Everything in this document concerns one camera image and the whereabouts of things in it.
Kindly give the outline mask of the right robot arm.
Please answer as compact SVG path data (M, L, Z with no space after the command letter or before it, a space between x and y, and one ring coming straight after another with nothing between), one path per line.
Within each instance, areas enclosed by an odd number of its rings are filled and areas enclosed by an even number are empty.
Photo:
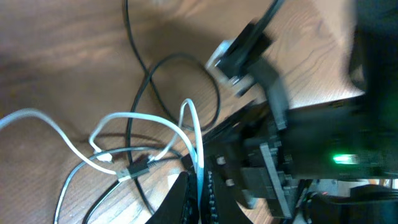
M203 141L208 195L234 182L245 200L264 198L274 217L353 223L397 213L397 192L363 187L350 197L310 192L314 180L397 177L397 2L361 1L348 71L361 69L363 94L292 109L279 72L263 57L264 30L281 7L249 23L221 54L228 78L251 77L266 101L250 103Z

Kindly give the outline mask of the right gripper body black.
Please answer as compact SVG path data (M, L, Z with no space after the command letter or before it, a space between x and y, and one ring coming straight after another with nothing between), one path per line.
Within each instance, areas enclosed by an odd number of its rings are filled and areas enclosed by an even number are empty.
M311 180L397 177L397 123L382 125L363 99L288 110L281 125L267 103L248 104L205 134L204 148L235 201L252 209L263 198L278 218L293 216Z

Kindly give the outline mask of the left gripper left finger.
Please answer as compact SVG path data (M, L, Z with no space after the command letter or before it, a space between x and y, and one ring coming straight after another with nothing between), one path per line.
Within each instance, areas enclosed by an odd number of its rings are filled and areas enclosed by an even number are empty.
M160 207L146 224L198 224L197 181L181 172Z

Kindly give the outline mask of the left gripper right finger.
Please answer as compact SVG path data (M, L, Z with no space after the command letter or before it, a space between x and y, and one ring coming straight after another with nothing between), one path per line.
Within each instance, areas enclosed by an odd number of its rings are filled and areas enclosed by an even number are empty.
M205 171L200 208L204 224L252 224L217 172Z

